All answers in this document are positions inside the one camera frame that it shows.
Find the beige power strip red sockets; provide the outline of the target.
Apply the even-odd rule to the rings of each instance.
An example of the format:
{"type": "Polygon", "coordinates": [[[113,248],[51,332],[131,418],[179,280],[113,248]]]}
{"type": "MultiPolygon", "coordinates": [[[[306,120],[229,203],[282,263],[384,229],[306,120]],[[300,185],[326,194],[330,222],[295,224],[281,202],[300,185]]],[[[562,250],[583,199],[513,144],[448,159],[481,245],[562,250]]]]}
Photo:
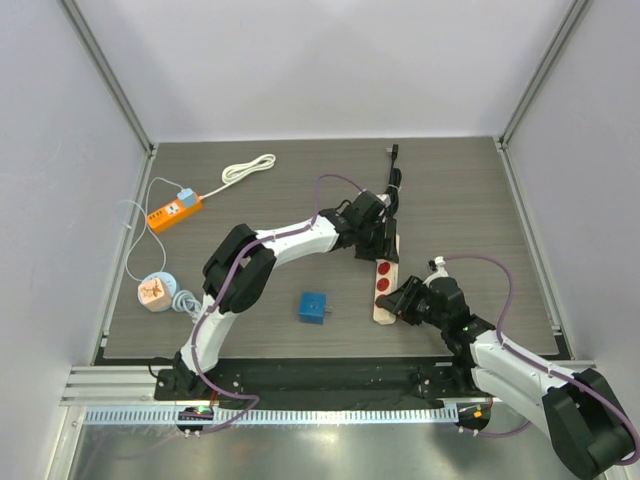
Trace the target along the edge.
{"type": "Polygon", "coordinates": [[[373,320],[379,325],[391,325],[396,316],[377,306],[377,301],[394,291],[398,286],[399,265],[391,260],[376,261],[376,276],[373,303],[373,320]]]}

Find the blue cube plug adapter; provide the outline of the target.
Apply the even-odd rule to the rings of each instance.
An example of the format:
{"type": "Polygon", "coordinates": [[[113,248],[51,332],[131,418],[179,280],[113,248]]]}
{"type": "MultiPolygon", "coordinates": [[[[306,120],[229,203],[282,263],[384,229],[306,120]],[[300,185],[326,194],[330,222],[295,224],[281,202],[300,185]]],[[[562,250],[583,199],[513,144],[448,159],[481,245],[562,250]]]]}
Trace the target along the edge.
{"type": "Polygon", "coordinates": [[[302,323],[323,325],[325,317],[332,313],[327,303],[328,297],[324,293],[305,291],[301,294],[298,319],[302,323]]]}

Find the orange power strip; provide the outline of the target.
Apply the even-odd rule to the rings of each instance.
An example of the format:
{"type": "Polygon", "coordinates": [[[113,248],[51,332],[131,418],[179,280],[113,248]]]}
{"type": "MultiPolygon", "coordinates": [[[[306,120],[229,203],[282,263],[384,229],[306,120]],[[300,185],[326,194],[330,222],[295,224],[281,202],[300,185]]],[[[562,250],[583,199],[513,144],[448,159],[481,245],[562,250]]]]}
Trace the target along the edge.
{"type": "Polygon", "coordinates": [[[196,205],[189,209],[185,209],[177,199],[176,195],[172,201],[148,214],[147,223],[151,231],[155,234],[160,234],[196,213],[203,207],[203,203],[199,195],[198,199],[199,201],[196,205]]]}

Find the light blue usb charger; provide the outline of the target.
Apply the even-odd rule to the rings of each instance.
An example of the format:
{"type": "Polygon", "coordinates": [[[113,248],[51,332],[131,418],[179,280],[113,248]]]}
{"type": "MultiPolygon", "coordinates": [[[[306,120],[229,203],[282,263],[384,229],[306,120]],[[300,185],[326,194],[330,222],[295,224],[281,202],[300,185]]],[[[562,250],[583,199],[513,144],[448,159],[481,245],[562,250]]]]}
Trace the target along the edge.
{"type": "Polygon", "coordinates": [[[177,194],[177,199],[181,202],[185,209],[193,207],[199,201],[198,195],[191,188],[182,189],[177,194]]]}

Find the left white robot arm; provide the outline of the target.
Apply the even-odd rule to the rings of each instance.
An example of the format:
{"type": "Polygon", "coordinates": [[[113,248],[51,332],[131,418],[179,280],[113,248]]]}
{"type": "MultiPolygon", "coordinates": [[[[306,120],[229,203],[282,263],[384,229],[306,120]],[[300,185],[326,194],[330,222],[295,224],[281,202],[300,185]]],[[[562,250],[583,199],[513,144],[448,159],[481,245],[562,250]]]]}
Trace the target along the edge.
{"type": "Polygon", "coordinates": [[[172,389],[193,400],[210,392],[210,371],[219,361],[231,326],[259,300],[275,269],[306,256],[351,247],[358,259],[396,262],[398,207],[394,187],[382,194],[362,190],[355,199],[321,209],[297,224],[273,230],[235,226],[203,267],[201,307],[189,339],[172,361],[172,389]]]}

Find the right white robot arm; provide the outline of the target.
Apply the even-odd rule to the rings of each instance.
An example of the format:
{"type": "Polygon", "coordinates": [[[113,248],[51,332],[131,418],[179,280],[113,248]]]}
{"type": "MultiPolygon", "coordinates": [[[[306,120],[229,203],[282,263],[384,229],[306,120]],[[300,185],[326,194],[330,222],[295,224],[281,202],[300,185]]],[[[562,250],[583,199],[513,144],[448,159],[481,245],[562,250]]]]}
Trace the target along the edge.
{"type": "Polygon", "coordinates": [[[451,383],[460,394],[495,396],[544,433],[580,479],[594,479],[639,457],[639,436],[606,379],[574,372],[531,353],[472,313],[457,282],[411,276],[375,304],[410,324],[439,329],[453,354],[451,383]]]}

